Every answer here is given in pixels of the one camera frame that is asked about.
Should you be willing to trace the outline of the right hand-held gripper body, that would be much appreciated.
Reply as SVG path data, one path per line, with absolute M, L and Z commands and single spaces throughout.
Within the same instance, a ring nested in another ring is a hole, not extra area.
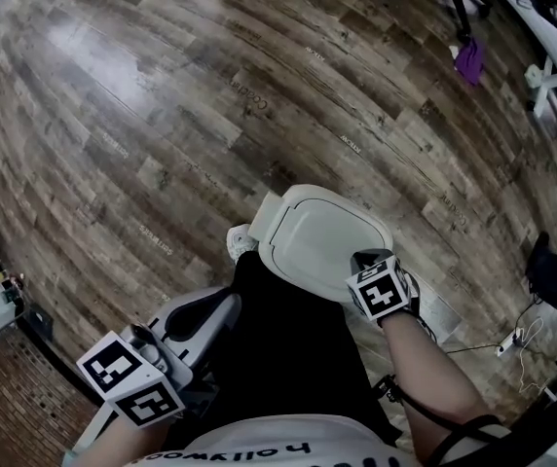
M 351 257 L 346 280 L 353 302 L 370 321 L 411 307 L 411 290 L 397 257 L 389 249 L 366 249 Z

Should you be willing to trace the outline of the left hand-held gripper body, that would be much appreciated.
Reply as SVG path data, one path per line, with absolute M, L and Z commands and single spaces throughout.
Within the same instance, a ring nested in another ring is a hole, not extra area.
M 212 287 L 171 299 L 146 324 L 111 331 L 78 361 L 89 384 L 133 427 L 179 413 L 201 417 L 216 398 L 213 367 L 241 314 L 241 298 Z

